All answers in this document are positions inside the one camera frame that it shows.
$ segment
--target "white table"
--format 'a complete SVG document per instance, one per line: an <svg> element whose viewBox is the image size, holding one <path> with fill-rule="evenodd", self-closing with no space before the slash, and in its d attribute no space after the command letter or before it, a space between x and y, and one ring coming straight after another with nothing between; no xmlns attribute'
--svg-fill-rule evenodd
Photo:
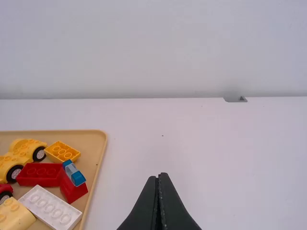
<svg viewBox="0 0 307 230"><path fill-rule="evenodd" d="M0 129L108 133L87 230L115 230L160 172L203 230L305 230L307 97L247 99L0 100Z"/></svg>

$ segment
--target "yellow toy car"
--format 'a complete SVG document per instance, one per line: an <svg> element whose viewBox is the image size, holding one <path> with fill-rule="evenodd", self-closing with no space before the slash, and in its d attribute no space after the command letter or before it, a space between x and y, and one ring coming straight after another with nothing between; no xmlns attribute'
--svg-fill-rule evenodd
<svg viewBox="0 0 307 230"><path fill-rule="evenodd" d="M0 184L16 182L16 177L27 163L42 161L47 143L33 139L17 139L9 152L0 156Z"/></svg>

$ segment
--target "black wheel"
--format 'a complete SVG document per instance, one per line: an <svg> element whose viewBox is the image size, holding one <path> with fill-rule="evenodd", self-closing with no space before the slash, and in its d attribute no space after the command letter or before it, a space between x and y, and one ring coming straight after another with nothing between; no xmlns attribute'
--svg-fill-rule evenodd
<svg viewBox="0 0 307 230"><path fill-rule="evenodd" d="M6 174L6 180L10 183L16 182L16 177L20 173L21 169L23 169L23 166L20 164L17 164L14 167L12 167Z"/></svg>
<svg viewBox="0 0 307 230"><path fill-rule="evenodd" d="M43 159L45 159L46 154L44 151L45 147L41 146L38 147L37 149L35 149L35 151L33 152L33 160L34 161L42 161Z"/></svg>
<svg viewBox="0 0 307 230"><path fill-rule="evenodd" d="M9 191L4 191L0 194L0 205L8 198L12 197L13 194Z"/></svg>

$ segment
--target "beige tray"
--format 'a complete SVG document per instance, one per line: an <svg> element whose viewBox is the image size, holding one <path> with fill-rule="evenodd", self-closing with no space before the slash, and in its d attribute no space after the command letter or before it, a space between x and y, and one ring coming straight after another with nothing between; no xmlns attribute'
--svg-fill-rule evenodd
<svg viewBox="0 0 307 230"><path fill-rule="evenodd" d="M33 138L46 142L48 145L60 140L81 152L81 156L75 162L75 165L85 176L89 192L71 204L83 212L82 220L74 228L74 230L81 230L85 223L87 210L105 152L106 134L99 130L0 131L0 155L5 154L9 150L10 143L17 138ZM48 162L51 162L48 157L42 161L42 163ZM12 187L14 189L13 196L16 199L22 197L32 188L19 186L18 183L12 184ZM65 200L60 193L59 187L46 189ZM46 230L50 228L36 219L36 222L29 229Z"/></svg>

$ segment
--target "yellow lego brick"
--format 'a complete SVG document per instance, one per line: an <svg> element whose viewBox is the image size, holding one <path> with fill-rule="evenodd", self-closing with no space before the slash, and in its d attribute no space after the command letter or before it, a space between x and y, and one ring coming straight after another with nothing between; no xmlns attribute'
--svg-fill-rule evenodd
<svg viewBox="0 0 307 230"><path fill-rule="evenodd" d="M0 205L0 230L25 230L35 220L32 213L14 197Z"/></svg>
<svg viewBox="0 0 307 230"><path fill-rule="evenodd" d="M0 156L0 184L7 183L7 174L14 166L21 168L33 162L37 148L45 148L47 143L33 139L16 139L10 145L9 152Z"/></svg>
<svg viewBox="0 0 307 230"><path fill-rule="evenodd" d="M45 148L45 153L54 163L63 163L67 160L75 162L81 156L79 151L61 141L57 141L56 143Z"/></svg>

